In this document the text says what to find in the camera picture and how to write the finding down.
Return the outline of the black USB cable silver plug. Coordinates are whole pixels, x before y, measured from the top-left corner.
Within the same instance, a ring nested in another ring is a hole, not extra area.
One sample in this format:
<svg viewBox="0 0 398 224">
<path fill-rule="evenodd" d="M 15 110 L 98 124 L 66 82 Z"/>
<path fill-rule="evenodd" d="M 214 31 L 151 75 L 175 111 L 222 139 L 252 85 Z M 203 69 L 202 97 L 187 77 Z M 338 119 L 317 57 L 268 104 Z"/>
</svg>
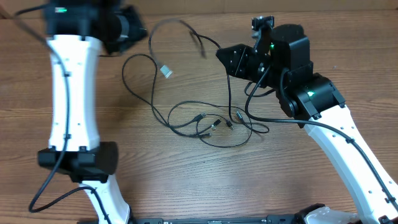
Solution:
<svg viewBox="0 0 398 224">
<path fill-rule="evenodd" d="M 197 42 L 200 46 L 200 53 L 203 58 L 206 57 L 206 53 L 205 53 L 205 48 L 204 48 L 202 39 L 206 39 L 206 40 L 210 41 L 211 43 L 213 43 L 218 49 L 222 49 L 220 44 L 217 43 L 215 40 L 213 40 L 212 38 L 207 37 L 205 35 L 199 34 L 191 25 L 189 25 L 188 23 L 186 23 L 185 21 L 183 21 L 181 19 L 170 18 L 170 19 L 164 19 L 164 20 L 156 23 L 156 25 L 154 25 L 153 29 L 150 32 L 149 40 L 148 40 L 148 47 L 149 47 L 150 56 L 152 57 L 152 59 L 154 59 L 155 65 L 160 66 L 160 68 L 156 68 L 155 71 L 156 72 L 160 71 L 165 78 L 170 78 L 170 76 L 173 74 L 173 71 L 171 69 L 169 69 L 169 67 L 167 65 L 165 65 L 164 63 L 162 63 L 161 61 L 159 61 L 157 59 L 155 52 L 152 48 L 152 39 L 153 39 L 153 36 L 155 35 L 156 31 L 161 26 L 168 24 L 168 23 L 172 23 L 172 22 L 180 23 L 189 30 L 189 34 L 190 34 L 191 38 L 194 41 L 197 40 Z M 232 118 L 232 104 L 231 104 L 232 103 L 232 93 L 231 93 L 231 82 L 230 82 L 229 75 L 226 75 L 226 79 L 227 79 L 227 87 L 228 87 L 228 116 L 229 116 L 229 120 L 234 123 L 238 123 L 238 122 L 234 121 Z M 249 124 L 247 124 L 247 122 L 244 121 L 244 119 L 242 118 L 241 115 L 240 116 L 237 115 L 237 117 L 239 119 L 240 124 L 244 125 L 246 128 L 248 128 L 252 132 L 255 132 L 257 134 L 266 134 L 269 132 L 269 128 L 266 125 L 261 124 L 262 127 L 265 128 L 266 130 L 259 131 L 252 127 L 252 123 L 249 122 Z"/>
</svg>

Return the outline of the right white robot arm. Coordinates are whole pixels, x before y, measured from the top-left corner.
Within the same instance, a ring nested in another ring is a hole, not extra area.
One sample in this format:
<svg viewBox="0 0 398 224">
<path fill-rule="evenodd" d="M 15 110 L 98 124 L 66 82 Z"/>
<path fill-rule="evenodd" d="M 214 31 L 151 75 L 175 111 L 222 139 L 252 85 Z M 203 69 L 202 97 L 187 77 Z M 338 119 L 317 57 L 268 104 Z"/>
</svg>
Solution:
<svg viewBox="0 0 398 224">
<path fill-rule="evenodd" d="M 254 25 L 253 47 L 239 44 L 216 56 L 229 76 L 276 93 L 285 123 L 304 129 L 321 147 L 348 189 L 356 213 L 314 205 L 296 223 L 396 223 L 397 184 L 358 131 L 333 82 L 314 72 L 310 41 L 302 26 Z"/>
</svg>

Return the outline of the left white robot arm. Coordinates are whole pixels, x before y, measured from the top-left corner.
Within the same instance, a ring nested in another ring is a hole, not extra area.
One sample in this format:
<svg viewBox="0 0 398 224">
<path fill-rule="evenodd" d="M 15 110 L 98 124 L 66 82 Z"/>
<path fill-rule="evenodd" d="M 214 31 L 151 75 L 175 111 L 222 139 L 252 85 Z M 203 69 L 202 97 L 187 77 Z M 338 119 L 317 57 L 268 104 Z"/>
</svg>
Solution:
<svg viewBox="0 0 398 224">
<path fill-rule="evenodd" d="M 96 124 L 96 71 L 102 51 L 121 53 L 146 37 L 134 7 L 119 1 L 50 1 L 44 7 L 53 83 L 49 145 L 39 166 L 86 192 L 98 223 L 133 223 L 116 180 L 118 146 Z"/>
</svg>

